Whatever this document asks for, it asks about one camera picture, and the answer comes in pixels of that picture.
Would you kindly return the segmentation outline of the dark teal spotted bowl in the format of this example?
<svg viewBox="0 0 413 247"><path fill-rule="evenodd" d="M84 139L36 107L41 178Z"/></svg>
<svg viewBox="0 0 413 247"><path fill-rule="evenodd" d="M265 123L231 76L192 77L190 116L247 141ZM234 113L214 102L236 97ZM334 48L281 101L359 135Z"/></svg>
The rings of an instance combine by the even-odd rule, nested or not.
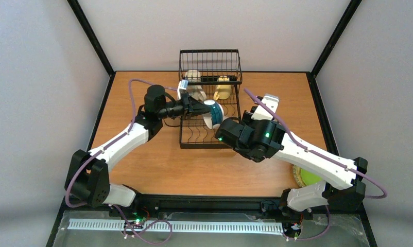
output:
<svg viewBox="0 0 413 247"><path fill-rule="evenodd" d="M208 99L203 102L210 108L208 113L202 115L202 119L208 129L216 129L225 119L223 107L215 100Z"/></svg>

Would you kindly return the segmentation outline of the white floral mug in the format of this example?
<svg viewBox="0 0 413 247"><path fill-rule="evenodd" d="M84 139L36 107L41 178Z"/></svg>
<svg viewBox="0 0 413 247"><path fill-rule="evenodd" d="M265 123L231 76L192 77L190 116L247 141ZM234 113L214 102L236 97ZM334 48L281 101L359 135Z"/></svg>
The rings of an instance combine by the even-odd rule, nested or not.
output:
<svg viewBox="0 0 413 247"><path fill-rule="evenodd" d="M195 82L201 82L201 73L197 70L188 70L184 74L184 79L188 81L187 91L190 96L196 100L205 101L207 95L201 85L194 85Z"/></svg>

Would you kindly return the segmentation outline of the yellow mug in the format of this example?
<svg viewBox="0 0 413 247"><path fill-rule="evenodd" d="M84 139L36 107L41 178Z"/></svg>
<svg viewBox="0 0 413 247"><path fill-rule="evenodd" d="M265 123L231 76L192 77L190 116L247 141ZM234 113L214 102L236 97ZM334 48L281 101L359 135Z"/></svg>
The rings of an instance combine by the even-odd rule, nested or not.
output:
<svg viewBox="0 0 413 247"><path fill-rule="evenodd" d="M220 76L217 79L218 82L230 82L230 78L228 76ZM213 99L218 100L227 100L232 92L232 85L231 84L218 84L216 86Z"/></svg>

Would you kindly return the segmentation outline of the black wire dish rack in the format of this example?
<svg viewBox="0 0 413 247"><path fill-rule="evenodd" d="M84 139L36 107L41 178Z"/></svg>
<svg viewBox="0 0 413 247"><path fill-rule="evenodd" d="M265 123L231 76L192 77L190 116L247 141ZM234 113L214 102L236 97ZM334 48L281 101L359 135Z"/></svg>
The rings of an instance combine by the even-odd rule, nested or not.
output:
<svg viewBox="0 0 413 247"><path fill-rule="evenodd" d="M179 79L188 70L201 73L201 85L207 100L212 99L218 84L231 84L232 92L227 100L218 100L225 117L240 117L239 89L243 72L238 49L182 49L179 52ZM218 82L220 76L228 76L230 82ZM179 144L182 149L221 149L225 144L215 138L216 129L208 129L202 116L180 121Z"/></svg>

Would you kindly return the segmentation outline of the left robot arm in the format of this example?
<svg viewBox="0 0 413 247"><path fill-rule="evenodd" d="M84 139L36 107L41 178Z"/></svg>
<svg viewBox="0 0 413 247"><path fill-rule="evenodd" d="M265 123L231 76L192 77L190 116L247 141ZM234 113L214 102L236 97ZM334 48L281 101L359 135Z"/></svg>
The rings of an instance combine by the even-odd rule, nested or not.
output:
<svg viewBox="0 0 413 247"><path fill-rule="evenodd" d="M111 184L109 172L127 154L154 138L163 127L164 119L199 116L209 113L210 109L188 93L175 100L163 86L151 85L144 104L125 129L97 148L73 154L65 184L66 205L71 208L103 204L129 207L136 191Z"/></svg>

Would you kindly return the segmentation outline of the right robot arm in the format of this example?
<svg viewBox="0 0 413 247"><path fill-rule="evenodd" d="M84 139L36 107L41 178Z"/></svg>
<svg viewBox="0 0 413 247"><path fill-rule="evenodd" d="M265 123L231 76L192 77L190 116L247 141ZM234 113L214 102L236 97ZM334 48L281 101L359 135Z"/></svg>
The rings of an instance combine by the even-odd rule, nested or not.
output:
<svg viewBox="0 0 413 247"><path fill-rule="evenodd" d="M281 207L304 211L329 205L333 209L355 211L365 198L363 178L353 172L366 172L365 159L342 158L311 145L294 133L288 134L270 114L260 115L252 108L244 112L242 119L229 117L221 123L215 138L254 162L275 158L321 178L312 185L284 190Z"/></svg>

